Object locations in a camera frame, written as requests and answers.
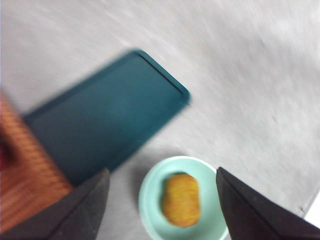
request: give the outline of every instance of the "floor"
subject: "floor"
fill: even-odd
[[[21,114],[130,48],[192,100],[113,172],[98,240],[149,239],[139,187],[174,155],[222,166],[305,215],[320,188],[319,1],[1,1],[1,88]]]

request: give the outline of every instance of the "wood grain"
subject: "wood grain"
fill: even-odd
[[[0,233],[35,215],[72,191],[20,116],[1,94]]]

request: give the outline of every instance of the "bowl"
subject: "bowl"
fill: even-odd
[[[169,223],[161,211],[163,183],[178,173],[193,176],[199,185],[201,216],[197,224],[185,228]],[[166,158],[148,172],[139,192],[139,214],[154,240],[223,240],[228,234],[219,202],[216,170],[190,156]]]

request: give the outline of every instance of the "teal tray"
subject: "teal tray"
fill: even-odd
[[[189,92],[134,50],[24,117],[75,186],[114,170],[189,101]]]

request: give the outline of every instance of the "fried food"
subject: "fried food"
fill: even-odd
[[[173,225],[186,228],[200,219],[199,186],[189,174],[172,175],[165,182],[162,213]]]

